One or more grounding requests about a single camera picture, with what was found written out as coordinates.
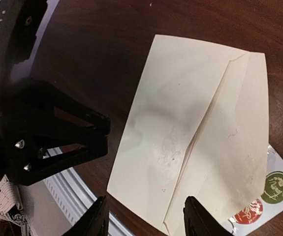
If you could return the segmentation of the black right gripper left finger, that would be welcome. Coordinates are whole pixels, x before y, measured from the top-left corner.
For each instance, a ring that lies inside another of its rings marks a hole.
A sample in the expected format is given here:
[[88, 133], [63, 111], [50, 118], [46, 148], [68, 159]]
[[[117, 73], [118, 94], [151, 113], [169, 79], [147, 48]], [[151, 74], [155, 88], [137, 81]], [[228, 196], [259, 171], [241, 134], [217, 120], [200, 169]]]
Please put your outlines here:
[[66, 232], [66, 236], [107, 236], [109, 206], [106, 196], [98, 197], [84, 215]]

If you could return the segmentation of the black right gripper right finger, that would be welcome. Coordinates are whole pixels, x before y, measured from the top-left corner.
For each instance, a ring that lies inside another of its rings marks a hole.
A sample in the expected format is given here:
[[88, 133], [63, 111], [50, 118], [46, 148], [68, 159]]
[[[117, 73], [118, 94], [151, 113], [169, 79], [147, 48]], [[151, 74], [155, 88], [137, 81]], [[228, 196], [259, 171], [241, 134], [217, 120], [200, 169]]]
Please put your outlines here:
[[229, 236], [216, 219], [193, 196], [188, 196], [183, 208], [186, 236]]

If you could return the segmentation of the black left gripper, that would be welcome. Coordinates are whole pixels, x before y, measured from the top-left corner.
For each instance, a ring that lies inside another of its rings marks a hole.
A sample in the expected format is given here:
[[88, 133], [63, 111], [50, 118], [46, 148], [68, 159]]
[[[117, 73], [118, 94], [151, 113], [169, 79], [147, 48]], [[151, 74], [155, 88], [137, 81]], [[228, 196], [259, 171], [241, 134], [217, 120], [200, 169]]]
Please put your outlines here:
[[[0, 89], [0, 181], [32, 185], [108, 154], [111, 122], [44, 80], [22, 78]], [[39, 158], [36, 143], [88, 143]]]

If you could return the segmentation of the red round sticker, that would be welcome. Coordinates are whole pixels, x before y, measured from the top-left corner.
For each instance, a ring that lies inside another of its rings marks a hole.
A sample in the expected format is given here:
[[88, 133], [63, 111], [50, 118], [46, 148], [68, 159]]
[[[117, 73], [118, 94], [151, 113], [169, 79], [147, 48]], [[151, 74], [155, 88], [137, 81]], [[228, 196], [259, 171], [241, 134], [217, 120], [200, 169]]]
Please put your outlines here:
[[234, 215], [238, 224], [252, 224], [256, 222], [263, 213], [263, 204], [260, 199], [255, 199], [249, 203], [243, 210]]

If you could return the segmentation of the cream envelope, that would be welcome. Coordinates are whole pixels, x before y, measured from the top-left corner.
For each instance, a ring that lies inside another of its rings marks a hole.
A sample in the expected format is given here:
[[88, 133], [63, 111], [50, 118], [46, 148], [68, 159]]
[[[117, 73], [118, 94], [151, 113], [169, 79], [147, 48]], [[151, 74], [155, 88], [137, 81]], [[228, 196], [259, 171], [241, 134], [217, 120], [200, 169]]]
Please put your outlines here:
[[157, 34], [107, 191], [169, 236], [189, 196], [223, 223], [264, 192], [268, 136], [264, 53]]

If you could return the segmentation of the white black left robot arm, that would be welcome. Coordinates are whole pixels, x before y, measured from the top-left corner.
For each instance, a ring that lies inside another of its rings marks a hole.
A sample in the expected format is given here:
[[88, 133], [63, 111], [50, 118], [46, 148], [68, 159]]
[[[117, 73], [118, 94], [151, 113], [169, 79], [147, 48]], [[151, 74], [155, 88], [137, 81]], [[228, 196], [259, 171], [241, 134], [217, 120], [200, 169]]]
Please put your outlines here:
[[27, 60], [45, 0], [0, 1], [0, 181], [29, 186], [105, 156], [111, 121], [44, 80], [12, 81]]

